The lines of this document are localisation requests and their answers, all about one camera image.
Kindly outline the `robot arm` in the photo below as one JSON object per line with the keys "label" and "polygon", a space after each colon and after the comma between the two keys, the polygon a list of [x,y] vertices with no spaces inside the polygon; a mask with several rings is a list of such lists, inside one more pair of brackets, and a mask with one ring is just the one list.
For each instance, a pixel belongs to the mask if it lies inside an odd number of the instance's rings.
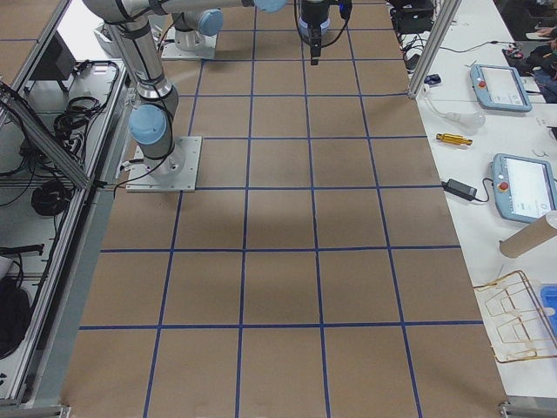
{"label": "robot arm", "polygon": [[86,7],[109,26],[113,43],[136,85],[139,106],[131,111],[128,131],[144,157],[149,179],[176,179],[186,154],[173,133],[178,91],[164,73],[149,16],[172,16],[177,30],[212,37],[221,30],[223,8],[282,10],[285,1],[86,1]]}
{"label": "robot arm", "polygon": [[186,11],[171,15],[174,23],[174,44],[181,51],[205,47],[208,37],[216,36],[224,24],[221,9]]}

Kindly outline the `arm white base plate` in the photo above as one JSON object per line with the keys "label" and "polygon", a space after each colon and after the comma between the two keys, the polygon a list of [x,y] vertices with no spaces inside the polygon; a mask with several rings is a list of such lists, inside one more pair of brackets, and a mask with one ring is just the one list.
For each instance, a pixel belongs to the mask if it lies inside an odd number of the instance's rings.
{"label": "arm white base plate", "polygon": [[212,60],[215,58],[218,36],[206,36],[196,31],[186,32],[183,36],[174,29],[162,45],[163,60]]}
{"label": "arm white base plate", "polygon": [[175,137],[172,154],[158,166],[158,162],[146,159],[133,165],[131,181],[124,186],[127,192],[194,192],[202,138]]}

